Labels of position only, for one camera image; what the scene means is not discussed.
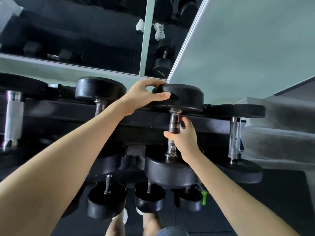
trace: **shorts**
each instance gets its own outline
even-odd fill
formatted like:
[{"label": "shorts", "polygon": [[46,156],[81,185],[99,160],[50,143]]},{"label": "shorts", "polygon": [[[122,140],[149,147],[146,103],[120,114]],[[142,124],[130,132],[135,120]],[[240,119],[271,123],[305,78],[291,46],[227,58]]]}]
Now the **shorts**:
[{"label": "shorts", "polygon": [[161,229],[157,236],[189,236],[186,230],[181,227],[166,227]]}]

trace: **sneaker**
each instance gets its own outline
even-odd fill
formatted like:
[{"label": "sneaker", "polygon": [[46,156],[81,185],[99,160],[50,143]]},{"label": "sneaker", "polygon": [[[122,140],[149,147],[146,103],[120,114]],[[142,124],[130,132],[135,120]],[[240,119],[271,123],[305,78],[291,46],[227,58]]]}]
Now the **sneaker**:
[{"label": "sneaker", "polygon": [[136,30],[138,32],[144,32],[144,21],[142,19],[139,20],[139,22],[136,25]]},{"label": "sneaker", "polygon": [[136,211],[138,214],[143,215],[143,212],[141,212],[137,207],[136,207]]},{"label": "sneaker", "polygon": [[127,219],[128,219],[128,212],[126,210],[126,208],[124,208],[123,210],[123,214],[124,214],[124,217],[123,217],[123,222],[124,222],[124,225],[127,223]]},{"label": "sneaker", "polygon": [[154,36],[156,41],[159,41],[160,39],[164,39],[165,38],[164,25],[161,25],[159,23],[155,23],[154,24],[154,29],[156,30],[156,33],[155,33],[155,36]]}]

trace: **finger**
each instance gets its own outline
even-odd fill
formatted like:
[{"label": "finger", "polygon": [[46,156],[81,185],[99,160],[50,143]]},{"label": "finger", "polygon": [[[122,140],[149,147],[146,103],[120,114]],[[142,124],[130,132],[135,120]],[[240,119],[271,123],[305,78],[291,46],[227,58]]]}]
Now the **finger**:
[{"label": "finger", "polygon": [[169,99],[171,97],[170,92],[162,92],[162,93],[151,93],[150,94],[150,101],[162,101]]},{"label": "finger", "polygon": [[185,123],[185,128],[191,128],[191,127],[193,128],[194,127],[189,118],[182,116],[181,120]]},{"label": "finger", "polygon": [[171,132],[169,132],[169,131],[165,131],[164,133],[164,136],[166,137],[166,138],[168,138],[168,139],[171,139],[171,140],[173,140],[174,141],[174,133],[171,133]]},{"label": "finger", "polygon": [[161,85],[161,84],[166,84],[165,81],[160,80],[160,79],[146,79],[146,80],[143,80],[142,83],[143,83],[146,87],[148,87],[148,86],[156,87],[156,86],[159,86],[159,85]]}]

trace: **black rubber floor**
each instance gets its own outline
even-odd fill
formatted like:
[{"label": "black rubber floor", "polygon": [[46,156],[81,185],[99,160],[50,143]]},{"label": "black rubber floor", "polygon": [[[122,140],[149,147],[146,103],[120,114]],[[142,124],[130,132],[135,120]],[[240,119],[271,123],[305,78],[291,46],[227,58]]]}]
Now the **black rubber floor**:
[{"label": "black rubber floor", "polygon": [[[264,203],[301,236],[311,236],[315,232],[315,217],[305,173],[291,170],[265,170],[263,181],[256,185],[242,185],[259,201]],[[85,199],[90,189],[86,189],[80,208],[72,215],[60,220],[52,236],[101,236],[105,235],[110,223],[97,221],[85,214]],[[126,209],[128,221],[127,235],[142,235],[142,217],[136,212],[134,191],[128,190]],[[191,236],[235,236],[235,232],[211,196],[201,212],[188,213],[177,209],[173,203],[173,193],[166,193],[166,204],[160,212],[165,226],[181,226]]]}]

